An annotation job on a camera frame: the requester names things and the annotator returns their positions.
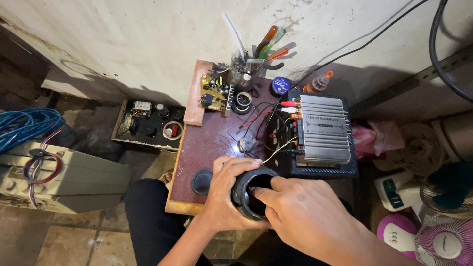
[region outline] knee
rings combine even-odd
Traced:
[[[157,179],[144,178],[130,184],[125,192],[125,203],[134,200],[166,200],[168,190],[163,182]]]

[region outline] silver amplifier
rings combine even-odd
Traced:
[[[347,112],[338,98],[299,95],[304,155],[297,163],[346,164],[350,161]]]

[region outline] plastic bottle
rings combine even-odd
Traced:
[[[323,91],[330,81],[330,78],[333,76],[333,71],[328,71],[325,75],[321,75],[313,79],[307,86],[305,86],[302,91],[310,93],[319,93]]]

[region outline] capacitor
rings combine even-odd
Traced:
[[[158,110],[158,115],[162,118],[167,117],[169,115],[169,109],[163,104],[157,104],[156,110]]]

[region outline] circuit board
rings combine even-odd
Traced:
[[[222,77],[202,75],[200,104],[203,108],[225,112],[228,116],[233,102],[233,87],[223,82]]]

